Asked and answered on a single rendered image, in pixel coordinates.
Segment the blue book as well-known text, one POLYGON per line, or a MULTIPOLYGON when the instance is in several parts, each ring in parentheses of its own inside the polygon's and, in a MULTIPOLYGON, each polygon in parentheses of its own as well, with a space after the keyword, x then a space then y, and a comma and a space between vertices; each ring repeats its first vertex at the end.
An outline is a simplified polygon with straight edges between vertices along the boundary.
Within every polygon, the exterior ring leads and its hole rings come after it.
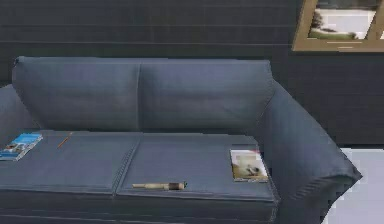
POLYGON ((32 150, 43 136, 36 133, 22 133, 0 150, 0 161, 18 161, 32 150))

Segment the dark blue sofa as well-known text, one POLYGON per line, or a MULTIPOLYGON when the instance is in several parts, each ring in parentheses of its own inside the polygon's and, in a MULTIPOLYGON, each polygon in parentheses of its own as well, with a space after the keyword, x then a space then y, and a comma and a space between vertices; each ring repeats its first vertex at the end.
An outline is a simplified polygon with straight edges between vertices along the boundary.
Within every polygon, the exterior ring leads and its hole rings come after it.
POLYGON ((20 56, 0 150, 22 133, 43 139, 0 161, 0 224, 322 224, 361 177, 266 60, 20 56), (268 181, 235 182, 231 149, 268 181))

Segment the white and tan book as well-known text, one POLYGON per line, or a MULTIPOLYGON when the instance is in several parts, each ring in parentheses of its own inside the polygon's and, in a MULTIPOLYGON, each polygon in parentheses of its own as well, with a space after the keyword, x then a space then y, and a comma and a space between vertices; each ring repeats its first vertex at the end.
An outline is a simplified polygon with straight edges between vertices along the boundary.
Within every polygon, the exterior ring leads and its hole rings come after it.
POLYGON ((268 181, 266 167, 258 150, 231 149, 230 159, 235 182, 268 181))

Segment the tan and brown pen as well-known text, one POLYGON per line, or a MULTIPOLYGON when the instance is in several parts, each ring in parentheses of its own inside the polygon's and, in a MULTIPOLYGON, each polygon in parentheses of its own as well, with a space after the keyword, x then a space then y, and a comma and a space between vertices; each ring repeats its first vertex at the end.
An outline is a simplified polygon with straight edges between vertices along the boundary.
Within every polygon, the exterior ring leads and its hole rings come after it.
POLYGON ((160 189, 160 190, 184 190, 187 186, 188 186, 187 182, 132 184, 133 188, 160 189))

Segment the orange pencil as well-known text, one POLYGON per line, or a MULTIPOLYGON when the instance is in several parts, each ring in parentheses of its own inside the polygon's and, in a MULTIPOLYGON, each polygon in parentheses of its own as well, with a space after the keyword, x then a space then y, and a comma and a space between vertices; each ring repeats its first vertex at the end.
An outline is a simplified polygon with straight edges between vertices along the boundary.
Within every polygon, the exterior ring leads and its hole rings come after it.
POLYGON ((70 138, 72 135, 73 135, 73 132, 70 132, 70 133, 68 134, 68 136, 65 137, 61 143, 59 143, 59 145, 57 146, 57 149, 59 149, 60 147, 62 147, 62 145, 65 144, 65 143, 69 140, 69 138, 70 138))

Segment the tan framed window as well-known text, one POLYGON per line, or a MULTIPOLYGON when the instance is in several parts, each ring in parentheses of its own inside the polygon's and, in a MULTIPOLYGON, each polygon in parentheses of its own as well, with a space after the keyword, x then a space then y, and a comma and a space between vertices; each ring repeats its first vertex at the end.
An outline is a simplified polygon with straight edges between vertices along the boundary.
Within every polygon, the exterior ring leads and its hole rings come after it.
POLYGON ((292 50, 384 53, 384 0, 303 0, 292 50))

